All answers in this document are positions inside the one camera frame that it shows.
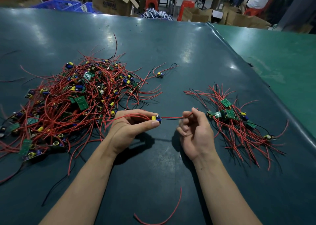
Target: blue plastic basket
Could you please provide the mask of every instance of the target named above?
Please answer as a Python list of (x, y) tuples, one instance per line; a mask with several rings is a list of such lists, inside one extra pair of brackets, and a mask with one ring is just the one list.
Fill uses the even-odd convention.
[(75, 11), (76, 12), (88, 12), (88, 13), (101, 13), (92, 7), (92, 2), (84, 3), (83, 5), (79, 6)]
[(81, 2), (71, 0), (48, 0), (38, 5), (34, 5), (31, 8), (36, 9), (55, 9), (61, 11), (75, 11), (80, 7)]

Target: forearm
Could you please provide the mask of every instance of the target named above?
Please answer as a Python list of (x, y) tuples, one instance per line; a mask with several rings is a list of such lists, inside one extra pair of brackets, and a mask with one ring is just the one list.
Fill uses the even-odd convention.
[(40, 225), (94, 224), (114, 159), (103, 141)]
[(217, 155), (194, 165), (214, 225), (262, 225)]

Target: fingernail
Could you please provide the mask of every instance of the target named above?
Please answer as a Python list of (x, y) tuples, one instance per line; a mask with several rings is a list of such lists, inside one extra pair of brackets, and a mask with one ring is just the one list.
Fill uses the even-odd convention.
[(157, 120), (154, 120), (154, 121), (152, 121), (152, 123), (151, 123), (151, 125), (153, 126), (153, 127), (158, 127), (159, 126), (159, 121), (157, 121)]

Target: hand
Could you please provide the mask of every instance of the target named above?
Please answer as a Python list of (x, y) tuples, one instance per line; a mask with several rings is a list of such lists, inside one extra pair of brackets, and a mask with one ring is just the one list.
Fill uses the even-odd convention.
[(186, 117), (179, 121), (177, 131), (185, 154), (194, 161), (198, 157), (218, 156), (214, 145), (214, 133), (203, 112), (192, 108), (184, 111)]
[(136, 135), (159, 126), (157, 120), (151, 120), (156, 115), (158, 114), (140, 109), (118, 111), (114, 117), (116, 120), (102, 143), (107, 144), (109, 153), (116, 157), (131, 144)]

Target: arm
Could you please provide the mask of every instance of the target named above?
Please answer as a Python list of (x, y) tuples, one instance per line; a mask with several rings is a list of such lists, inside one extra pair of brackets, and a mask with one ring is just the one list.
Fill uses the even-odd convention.
[[(128, 117), (135, 113), (144, 119)], [(127, 148), (137, 134), (159, 126), (158, 121), (151, 120), (155, 115), (144, 110), (118, 111), (115, 118), (125, 117), (113, 121), (109, 134), (40, 225), (93, 225), (117, 154)]]
[(188, 117), (180, 121), (177, 131), (195, 166), (213, 224), (262, 225), (223, 166), (205, 114), (192, 108), (183, 116)]

